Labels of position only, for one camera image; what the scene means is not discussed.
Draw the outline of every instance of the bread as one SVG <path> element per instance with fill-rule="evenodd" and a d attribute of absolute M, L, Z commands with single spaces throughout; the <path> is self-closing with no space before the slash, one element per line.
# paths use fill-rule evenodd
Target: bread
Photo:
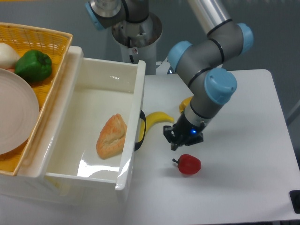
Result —
<path fill-rule="evenodd" d="M 96 149 L 102 159 L 123 151 L 127 126 L 120 114 L 113 115 L 104 125 L 98 138 Z"/>

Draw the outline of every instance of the white onion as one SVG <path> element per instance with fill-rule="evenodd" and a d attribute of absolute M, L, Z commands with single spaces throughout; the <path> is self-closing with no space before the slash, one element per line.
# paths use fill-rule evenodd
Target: white onion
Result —
<path fill-rule="evenodd" d="M 19 60 L 18 53 L 8 44 L 0 43 L 0 68 L 12 69 Z"/>

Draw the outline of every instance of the yellow basket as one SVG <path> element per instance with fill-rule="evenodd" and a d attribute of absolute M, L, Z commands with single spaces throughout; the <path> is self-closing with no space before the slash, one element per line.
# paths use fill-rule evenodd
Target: yellow basket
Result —
<path fill-rule="evenodd" d="M 17 175 L 22 161 L 30 150 L 38 126 L 51 104 L 72 38 L 71 34 L 56 30 L 0 22 L 0 43 L 10 45 L 20 56 L 34 49 L 46 53 L 52 60 L 52 74 L 42 82 L 30 84 L 37 96 L 40 108 L 37 123 L 28 140 L 16 149 L 0 155 L 0 174 Z"/>

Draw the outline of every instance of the white plate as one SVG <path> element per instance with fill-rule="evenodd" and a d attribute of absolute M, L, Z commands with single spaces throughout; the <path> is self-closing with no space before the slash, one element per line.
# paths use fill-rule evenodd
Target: white plate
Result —
<path fill-rule="evenodd" d="M 18 75 L 0 69 L 0 154 L 26 141 L 38 114 L 38 99 L 29 84 Z"/>

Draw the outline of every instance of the yellow banana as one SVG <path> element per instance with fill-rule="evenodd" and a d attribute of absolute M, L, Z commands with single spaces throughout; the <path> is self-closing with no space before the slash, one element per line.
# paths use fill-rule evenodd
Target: yellow banana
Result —
<path fill-rule="evenodd" d="M 150 113 L 148 116 L 146 116 L 146 131 L 145 135 L 147 134 L 148 130 L 156 123 L 162 123 L 162 122 L 170 122 L 174 123 L 174 118 L 166 114 L 165 112 L 153 112 Z M 139 141 L 143 138 L 145 130 L 145 123 L 142 121 L 141 123 L 141 129 L 140 129 L 140 135 L 139 135 Z"/>
<path fill-rule="evenodd" d="M 189 104 L 189 102 L 191 101 L 193 96 L 188 97 L 186 99 L 184 99 L 181 104 L 179 105 L 179 112 L 182 113 L 183 110 L 187 107 L 187 105 Z"/>

